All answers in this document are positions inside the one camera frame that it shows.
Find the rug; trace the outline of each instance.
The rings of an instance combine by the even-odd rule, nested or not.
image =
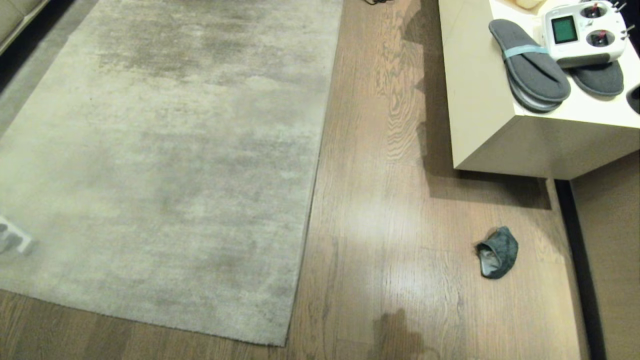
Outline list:
[[[284,345],[341,0],[102,0],[0,139],[0,288]]]

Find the white object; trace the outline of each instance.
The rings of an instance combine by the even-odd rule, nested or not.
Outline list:
[[[609,63],[625,50],[626,28],[608,1],[562,5],[542,16],[542,45],[563,68]]]
[[[540,13],[565,3],[547,0]],[[522,108],[488,30],[493,19],[512,20],[533,36],[535,14],[504,1],[440,0],[454,168],[573,179],[640,149],[640,115],[625,96],[594,98],[570,76],[571,96],[558,109]],[[626,94],[640,83],[640,60],[628,46],[618,62]]]
[[[13,225],[2,215],[0,215],[0,224],[4,224],[7,226],[7,229],[2,234],[0,234],[0,239],[6,241],[11,235],[18,236],[20,238],[20,244],[17,247],[19,253],[21,253],[22,255],[28,255],[31,250],[33,250],[35,241],[27,233]]]
[[[525,9],[533,9],[544,0],[516,0],[516,4]]]

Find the light blue band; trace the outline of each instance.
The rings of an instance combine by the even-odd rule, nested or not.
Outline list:
[[[507,60],[508,58],[524,53],[540,53],[540,54],[548,54],[549,51],[542,46],[538,45],[523,45],[512,47],[511,49],[507,49],[502,53],[502,59]]]

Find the sofa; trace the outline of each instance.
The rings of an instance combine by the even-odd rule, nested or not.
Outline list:
[[[49,0],[0,0],[0,54]]]

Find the green screen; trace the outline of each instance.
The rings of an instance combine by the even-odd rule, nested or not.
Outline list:
[[[559,17],[551,20],[551,26],[554,29],[554,38],[556,44],[578,40],[578,34],[575,32],[575,24],[572,16]]]

